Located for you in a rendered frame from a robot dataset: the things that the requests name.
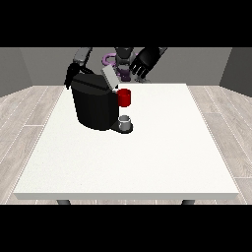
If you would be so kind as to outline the small grey cup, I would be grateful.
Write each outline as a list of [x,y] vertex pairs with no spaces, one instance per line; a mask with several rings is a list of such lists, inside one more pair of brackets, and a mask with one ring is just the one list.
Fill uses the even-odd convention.
[[118,118],[119,129],[122,131],[127,131],[131,127],[131,119],[128,115],[121,115]]

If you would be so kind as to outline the black coffee machine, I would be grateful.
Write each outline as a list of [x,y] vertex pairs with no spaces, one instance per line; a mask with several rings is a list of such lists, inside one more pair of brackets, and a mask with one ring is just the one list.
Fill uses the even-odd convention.
[[78,120],[84,126],[99,131],[114,130],[121,134],[133,131],[119,129],[117,91],[113,91],[103,75],[77,74],[71,83]]

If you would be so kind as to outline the red pod holder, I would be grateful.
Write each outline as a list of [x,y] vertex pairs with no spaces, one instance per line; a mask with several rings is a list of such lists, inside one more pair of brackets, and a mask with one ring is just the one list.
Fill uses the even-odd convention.
[[131,91],[128,89],[120,89],[117,91],[118,105],[127,107],[131,104]]

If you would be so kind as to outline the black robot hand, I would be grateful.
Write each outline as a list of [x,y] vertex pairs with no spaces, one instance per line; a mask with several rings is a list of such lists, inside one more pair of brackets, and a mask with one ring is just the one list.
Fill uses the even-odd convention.
[[160,59],[158,47],[145,47],[135,57],[129,69],[133,75],[144,79]]
[[80,72],[83,72],[84,74],[93,73],[93,71],[91,69],[88,69],[85,65],[80,66],[78,63],[71,63],[67,69],[66,79],[64,82],[64,85],[67,89],[70,88],[73,78]]

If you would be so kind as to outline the pale grey machine lid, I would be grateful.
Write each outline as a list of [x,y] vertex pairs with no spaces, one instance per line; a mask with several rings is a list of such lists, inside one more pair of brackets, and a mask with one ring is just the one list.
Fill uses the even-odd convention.
[[106,79],[109,87],[114,90],[119,84],[119,80],[114,72],[114,69],[111,65],[107,65],[101,69],[101,74]]

